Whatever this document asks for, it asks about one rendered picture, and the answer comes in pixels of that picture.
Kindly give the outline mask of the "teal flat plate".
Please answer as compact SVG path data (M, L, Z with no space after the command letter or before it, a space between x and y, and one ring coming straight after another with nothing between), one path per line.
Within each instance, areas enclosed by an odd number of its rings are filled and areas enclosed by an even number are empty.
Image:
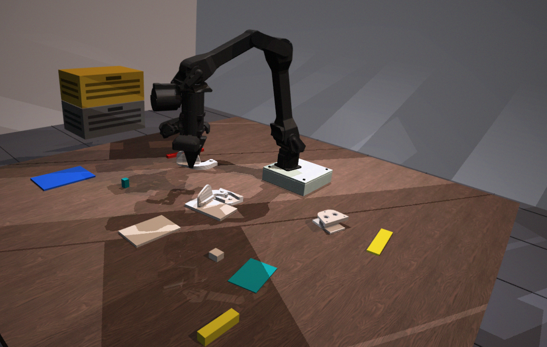
M273 266L250 258L228 282L256 294L276 270Z

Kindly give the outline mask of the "red flat bar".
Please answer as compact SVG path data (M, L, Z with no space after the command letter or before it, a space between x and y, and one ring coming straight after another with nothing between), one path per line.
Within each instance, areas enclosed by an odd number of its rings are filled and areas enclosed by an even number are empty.
M202 152L202 151L205 151L205 148L202 148L201 152ZM177 153L178 153L178 152L174 152L174 153L166 154L166 157L167 157L167 158L173 158L173 157L176 157L176 156L177 156Z

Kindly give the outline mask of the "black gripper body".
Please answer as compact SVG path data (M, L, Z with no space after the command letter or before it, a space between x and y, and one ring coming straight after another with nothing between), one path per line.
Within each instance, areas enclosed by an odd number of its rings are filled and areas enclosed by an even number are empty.
M206 112L202 111L187 111L183 110L180 113L184 130L180 130L181 134L172 142L172 149L175 151L198 151L200 139L204 131L210 132L210 125L204 121Z

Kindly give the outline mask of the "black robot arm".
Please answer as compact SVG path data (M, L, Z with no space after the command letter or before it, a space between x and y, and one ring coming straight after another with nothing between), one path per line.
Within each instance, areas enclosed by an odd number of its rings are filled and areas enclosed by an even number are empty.
M292 43L286 38L269 37L256 29L247 29L240 36L208 53L201 53L181 61L179 71L170 83L153 83L150 102L153 111L173 111L181 107L187 111L205 108L205 93L212 92L206 80L218 67L253 47L264 51L272 71L276 119L271 123L271 135L280 146L276 167L284 171L300 169L300 152L306 145L292 117L289 67L293 59ZM159 126L163 138L184 130L182 118L163 121Z

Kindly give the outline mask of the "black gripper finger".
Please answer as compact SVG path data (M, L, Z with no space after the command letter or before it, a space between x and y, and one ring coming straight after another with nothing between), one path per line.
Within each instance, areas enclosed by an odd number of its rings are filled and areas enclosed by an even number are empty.
M192 151L184 151L184 154L187 159L187 164L189 168L193 168L196 159L198 158L199 151L201 149L202 145L199 145L198 151L192 152Z
M201 147L201 149L200 149L200 151L199 151L199 154L200 154L200 152L201 152L201 150L202 150L202 148L203 148L203 145L205 144L206 138L207 138L207 136L204 136L204 135L203 135L201 138L199 138L199 139L200 139L200 145L202 145L202 147ZM198 154L198 155L199 155L199 154Z

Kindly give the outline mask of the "yellow flat bar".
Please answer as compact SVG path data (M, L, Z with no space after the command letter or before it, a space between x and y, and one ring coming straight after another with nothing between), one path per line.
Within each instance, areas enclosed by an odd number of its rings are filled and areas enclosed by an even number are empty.
M380 255L384 250L388 240L392 235L392 231L381 229L379 233L375 236L372 244L367 249L367 252L374 255Z

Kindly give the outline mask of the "blue flat rectangular plate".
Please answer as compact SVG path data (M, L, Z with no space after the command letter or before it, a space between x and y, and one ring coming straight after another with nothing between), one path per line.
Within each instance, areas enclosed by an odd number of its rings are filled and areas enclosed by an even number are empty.
M76 166L73 168L65 169L63 171L35 176L30 179L34 182L34 184L36 184L45 191L95 177L95 175L93 175L91 172L87 171L83 167Z

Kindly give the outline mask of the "yellow rectangular bar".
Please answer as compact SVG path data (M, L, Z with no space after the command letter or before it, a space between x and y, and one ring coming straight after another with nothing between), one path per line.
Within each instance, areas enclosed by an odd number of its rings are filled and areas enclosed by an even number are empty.
M197 340L204 346L221 336L239 322L240 314L232 308L197 332Z

